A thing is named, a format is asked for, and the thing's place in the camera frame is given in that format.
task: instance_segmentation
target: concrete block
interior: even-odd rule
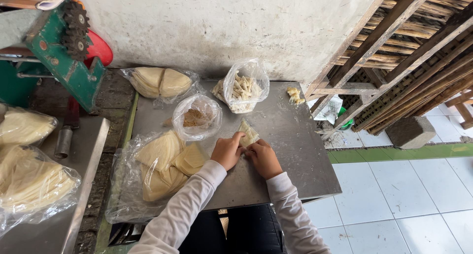
[[[425,116],[403,118],[386,129],[386,134],[401,149],[422,148],[435,135],[435,128]]]

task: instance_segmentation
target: hand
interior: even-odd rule
[[[282,173],[278,158],[267,142],[259,139],[246,149],[245,155],[253,160],[254,167],[266,180]]]
[[[243,136],[246,136],[244,132],[237,132],[232,138],[217,139],[210,160],[221,164],[225,170],[230,170],[237,164],[241,153],[245,149],[240,143],[240,138]]]

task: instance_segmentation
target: green floor tile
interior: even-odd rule
[[[381,148],[357,149],[361,157],[367,162],[391,161],[392,159],[384,153]]]
[[[441,144],[425,146],[425,148],[442,158],[473,156],[473,144]]]
[[[430,159],[430,158],[440,158],[438,154],[431,152],[425,146],[418,149],[408,149],[407,150],[410,154],[412,154],[415,159]]]
[[[330,152],[339,163],[365,162],[356,150],[339,150]]]
[[[337,164],[338,163],[337,159],[335,159],[334,155],[332,153],[330,153],[330,151],[327,151],[327,154],[328,154],[328,159],[330,159],[330,162],[332,164]]]
[[[396,148],[381,148],[392,160],[409,160],[416,159],[414,155],[409,153],[407,150],[396,149]]]

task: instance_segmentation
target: person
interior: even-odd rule
[[[262,139],[244,148],[239,143],[242,136],[245,133],[237,132],[232,138],[217,140],[210,160],[169,200],[161,214],[150,221],[128,254],[331,253],[302,207],[297,189],[282,171],[273,149]],[[228,209],[225,239],[217,212],[200,211],[242,153],[253,161],[257,172],[266,180],[276,213],[269,204]]]

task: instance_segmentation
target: black pants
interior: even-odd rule
[[[286,253],[281,227],[269,204],[229,209],[227,239],[217,211],[199,213],[179,251],[181,254]]]

